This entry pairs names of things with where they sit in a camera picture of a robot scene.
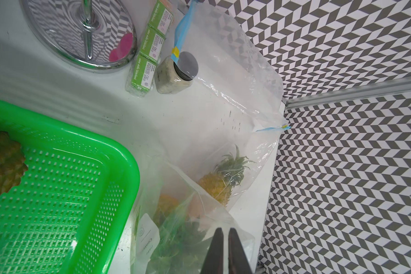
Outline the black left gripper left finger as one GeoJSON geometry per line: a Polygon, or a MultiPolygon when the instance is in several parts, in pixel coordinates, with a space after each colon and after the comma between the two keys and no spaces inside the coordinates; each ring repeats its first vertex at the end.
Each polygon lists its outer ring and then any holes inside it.
{"type": "Polygon", "coordinates": [[[224,234],[217,228],[205,257],[201,274],[223,274],[224,234]]]}

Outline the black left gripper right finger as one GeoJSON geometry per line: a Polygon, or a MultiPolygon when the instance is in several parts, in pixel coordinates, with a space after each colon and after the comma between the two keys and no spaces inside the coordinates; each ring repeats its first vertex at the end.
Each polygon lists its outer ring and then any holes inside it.
{"type": "Polygon", "coordinates": [[[228,235],[228,271],[229,274],[253,274],[235,228],[228,235]]]}

